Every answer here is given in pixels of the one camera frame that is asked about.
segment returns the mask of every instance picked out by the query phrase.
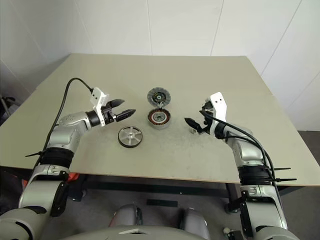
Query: table leg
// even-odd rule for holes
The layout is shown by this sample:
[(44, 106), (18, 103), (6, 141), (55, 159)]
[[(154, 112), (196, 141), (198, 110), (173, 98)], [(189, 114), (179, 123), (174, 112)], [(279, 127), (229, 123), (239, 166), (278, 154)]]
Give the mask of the table leg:
[(240, 208), (240, 203), (243, 201), (240, 193), (240, 185), (226, 183), (225, 187), (228, 192), (229, 203), (224, 206), (224, 210), (227, 213), (237, 213)]
[(231, 231), (227, 235), (228, 240), (244, 240), (244, 237), (241, 234), (241, 231)]
[(88, 175), (80, 174), (78, 179), (69, 183), (68, 196), (73, 201), (80, 202), (82, 197), (84, 197), (84, 183), (87, 180)]
[(17, 167), (9, 167), (9, 166), (1, 166), (1, 171), (10, 173), (19, 179), (29, 180), (32, 174), (32, 169), (26, 168), (17, 168)]

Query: white wall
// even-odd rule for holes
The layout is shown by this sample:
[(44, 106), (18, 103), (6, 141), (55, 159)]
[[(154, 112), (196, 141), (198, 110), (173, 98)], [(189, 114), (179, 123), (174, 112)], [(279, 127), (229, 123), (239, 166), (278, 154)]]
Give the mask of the white wall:
[(319, 0), (0, 0), (1, 91), (24, 101), (69, 53), (248, 56), (320, 131)]

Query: beige tabletop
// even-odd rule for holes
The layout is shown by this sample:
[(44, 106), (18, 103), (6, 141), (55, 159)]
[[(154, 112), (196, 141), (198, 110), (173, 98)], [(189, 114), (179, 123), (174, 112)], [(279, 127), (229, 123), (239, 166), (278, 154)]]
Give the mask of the beige tabletop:
[[(71, 54), (0, 127), (1, 166), (33, 167), (37, 156), (24, 156), (42, 149), (72, 77), (99, 87), (110, 99), (124, 99), (114, 112), (136, 109), (124, 121), (86, 133), (70, 166), (72, 172), (239, 183), (231, 149), (207, 134), (192, 134), (184, 120), (190, 117), (202, 123), (199, 110), (205, 99), (222, 92), (227, 121), (250, 129), (276, 168), (291, 168), (276, 172), (278, 178), (297, 178), (283, 185), (320, 186), (319, 165), (253, 65), (242, 56)], [(154, 87), (171, 94), (165, 108), (172, 122), (162, 130), (147, 122), (153, 109), (147, 93)], [(73, 82), (61, 116), (91, 109), (88, 90)], [(142, 131), (138, 147), (118, 143), (118, 131), (124, 126)]]

